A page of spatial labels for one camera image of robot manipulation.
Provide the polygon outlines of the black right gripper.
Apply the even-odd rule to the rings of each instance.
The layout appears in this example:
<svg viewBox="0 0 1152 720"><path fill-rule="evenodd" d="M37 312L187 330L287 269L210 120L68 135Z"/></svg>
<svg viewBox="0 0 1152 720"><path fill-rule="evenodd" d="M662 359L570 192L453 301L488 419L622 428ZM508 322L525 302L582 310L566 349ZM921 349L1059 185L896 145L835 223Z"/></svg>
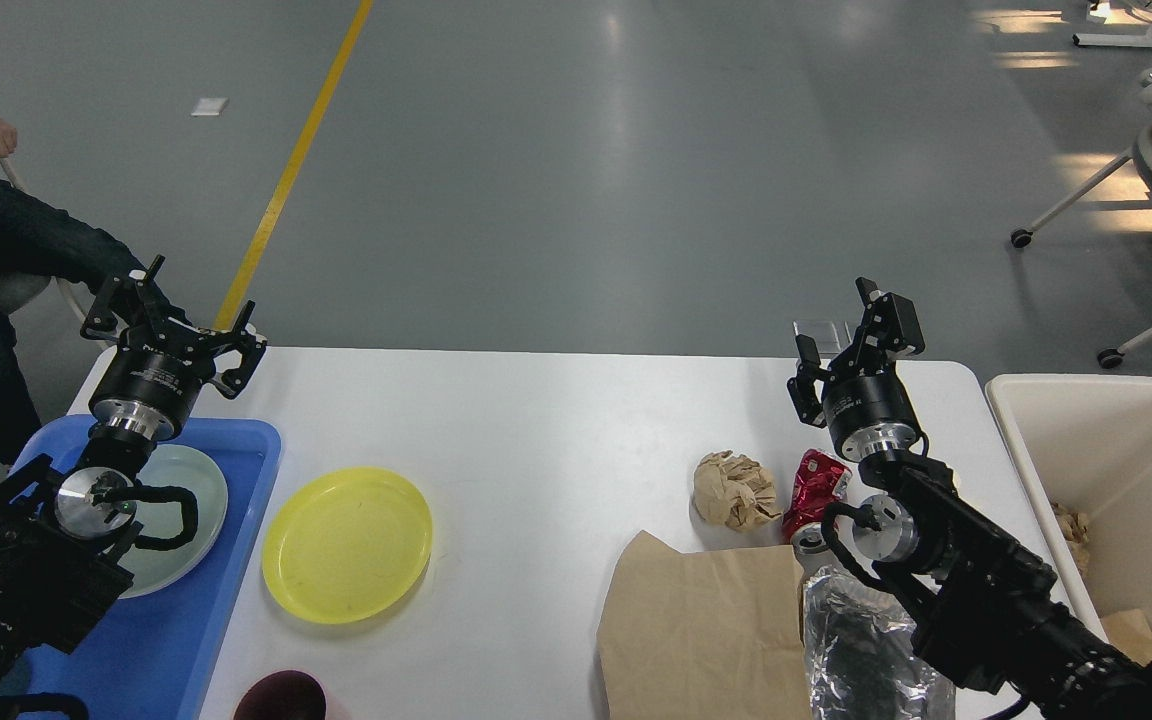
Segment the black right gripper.
<svg viewBox="0 0 1152 720"><path fill-rule="evenodd" d="M864 311L851 343L838 354L836 372L823 366L814 338L795 334L796 372L787 381L797 419L827 429L833 450L847 462L908 450L924 438L914 402L895 372L897 361L925 351L914 301L882 291L865 276L856 278L856 287Z"/></svg>

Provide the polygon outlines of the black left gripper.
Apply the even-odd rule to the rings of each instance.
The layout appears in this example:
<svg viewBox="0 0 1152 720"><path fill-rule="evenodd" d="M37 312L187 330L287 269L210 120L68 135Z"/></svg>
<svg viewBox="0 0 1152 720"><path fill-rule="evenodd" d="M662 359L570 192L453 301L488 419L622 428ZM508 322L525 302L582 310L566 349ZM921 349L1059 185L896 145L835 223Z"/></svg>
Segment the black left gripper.
<svg viewBox="0 0 1152 720"><path fill-rule="evenodd" d="M169 331L169 302L156 285L164 263L157 255L147 270L109 275L79 325L79 336L109 344L129 334L132 342L161 346ZM204 384L221 397L238 397L268 348L250 323L255 309L256 302L247 300L229 329L194 328L184 359L152 348L119 347L90 400L97 427L164 442L182 432Z"/></svg>

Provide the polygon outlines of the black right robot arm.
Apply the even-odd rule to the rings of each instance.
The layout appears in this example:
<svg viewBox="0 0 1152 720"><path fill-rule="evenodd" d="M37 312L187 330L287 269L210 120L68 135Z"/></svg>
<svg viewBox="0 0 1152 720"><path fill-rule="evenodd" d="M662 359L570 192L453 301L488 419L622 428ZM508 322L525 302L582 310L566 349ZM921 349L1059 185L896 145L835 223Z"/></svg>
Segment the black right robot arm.
<svg viewBox="0 0 1152 720"><path fill-rule="evenodd" d="M960 497L954 471L929 457L902 357L923 353L914 302L856 281L864 313L849 346L823 363L796 334L787 391L795 414L827 429L838 456L874 488L863 503L824 506L823 541L865 588L896 598L914 620L914 655L958 688L1034 706L1047 719L1152 719L1152 661L1098 638L1051 592L1058 575Z"/></svg>

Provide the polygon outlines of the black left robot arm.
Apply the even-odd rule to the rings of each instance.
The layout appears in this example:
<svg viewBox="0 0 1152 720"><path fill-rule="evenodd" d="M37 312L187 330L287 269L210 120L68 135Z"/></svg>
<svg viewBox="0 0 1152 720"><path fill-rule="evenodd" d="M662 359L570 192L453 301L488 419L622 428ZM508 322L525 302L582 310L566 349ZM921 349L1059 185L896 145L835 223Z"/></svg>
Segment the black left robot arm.
<svg viewBox="0 0 1152 720"><path fill-rule="evenodd" d="M81 325L115 355L90 400L88 445L69 471L41 454L0 483L0 683L31 647L76 651L123 593L129 550L175 551L197 536L195 493L141 480L152 452L182 433L205 386L237 397L268 347L253 301L227 331L182 323L157 296L162 258L109 276ZM0 719L86 719L73 694L0 694Z"/></svg>

